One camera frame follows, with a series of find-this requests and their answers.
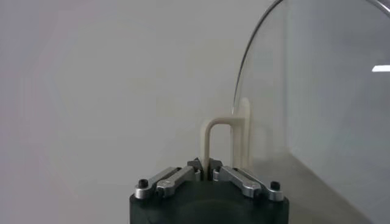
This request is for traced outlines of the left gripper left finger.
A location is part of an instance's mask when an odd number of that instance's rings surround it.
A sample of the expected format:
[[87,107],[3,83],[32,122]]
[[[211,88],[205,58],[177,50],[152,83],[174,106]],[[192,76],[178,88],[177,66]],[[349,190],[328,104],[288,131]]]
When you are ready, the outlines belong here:
[[149,179],[140,179],[135,186],[134,197],[139,200],[147,200],[155,194],[170,197],[184,182],[201,180],[202,165],[200,159],[195,158],[185,167],[168,167]]

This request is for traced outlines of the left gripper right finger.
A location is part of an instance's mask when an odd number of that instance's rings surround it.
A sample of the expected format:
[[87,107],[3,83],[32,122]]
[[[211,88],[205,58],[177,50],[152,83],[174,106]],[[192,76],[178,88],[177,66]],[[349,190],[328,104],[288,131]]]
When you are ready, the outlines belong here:
[[278,181],[264,184],[248,170],[224,166],[220,160],[210,158],[208,173],[210,180],[232,183],[249,198],[263,197],[269,201],[283,201],[285,198]]

